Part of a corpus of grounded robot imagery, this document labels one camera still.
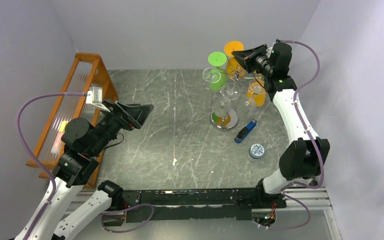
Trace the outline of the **green plastic wine glass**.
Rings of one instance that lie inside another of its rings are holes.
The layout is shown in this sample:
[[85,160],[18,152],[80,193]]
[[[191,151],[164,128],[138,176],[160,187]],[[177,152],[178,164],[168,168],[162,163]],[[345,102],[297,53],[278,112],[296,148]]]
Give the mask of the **green plastic wine glass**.
[[209,54],[207,60],[212,66],[210,73],[213,75],[209,89],[219,91],[221,86],[226,83],[226,73],[223,67],[227,63],[228,58],[223,52],[215,51]]

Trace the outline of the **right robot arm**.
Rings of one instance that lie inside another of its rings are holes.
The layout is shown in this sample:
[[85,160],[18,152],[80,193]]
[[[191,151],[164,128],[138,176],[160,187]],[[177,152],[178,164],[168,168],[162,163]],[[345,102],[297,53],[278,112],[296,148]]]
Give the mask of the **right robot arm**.
[[[316,60],[315,74],[301,86],[289,75],[293,44],[310,50]],[[256,204],[268,207],[274,201],[274,194],[295,185],[321,187],[330,143],[314,130],[299,99],[299,91],[313,82],[320,72],[317,53],[300,41],[277,40],[272,47],[263,44],[248,50],[234,50],[231,54],[247,73],[264,77],[264,89],[280,113],[288,134],[289,146],[280,157],[277,170],[260,181],[263,188],[254,195]]]

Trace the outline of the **clear wine glass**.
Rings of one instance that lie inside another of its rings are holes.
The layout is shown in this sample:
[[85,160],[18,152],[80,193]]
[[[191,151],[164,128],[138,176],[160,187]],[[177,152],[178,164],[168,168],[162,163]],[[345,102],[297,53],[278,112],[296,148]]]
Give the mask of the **clear wine glass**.
[[235,83],[223,84],[214,100],[212,114],[225,119],[233,108],[233,101],[237,100],[239,96],[239,87]]
[[247,92],[240,100],[239,111],[243,117],[249,119],[258,108],[266,102],[266,91],[259,80],[252,80],[247,87]]
[[214,67],[208,67],[202,71],[202,78],[209,84],[215,84],[220,81],[221,73]]

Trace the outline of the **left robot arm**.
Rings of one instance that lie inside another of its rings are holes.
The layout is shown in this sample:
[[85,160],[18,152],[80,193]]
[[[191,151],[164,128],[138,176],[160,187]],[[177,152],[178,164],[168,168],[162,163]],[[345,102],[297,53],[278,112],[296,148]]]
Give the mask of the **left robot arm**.
[[106,180],[92,196],[67,217],[73,198],[83,189],[99,166],[97,157],[115,140],[120,130],[140,129],[154,109],[152,104],[103,102],[110,110],[93,126],[87,119],[72,119],[65,128],[64,153],[51,174],[50,185],[17,240],[72,240],[99,215],[134,210],[123,198],[123,188]]

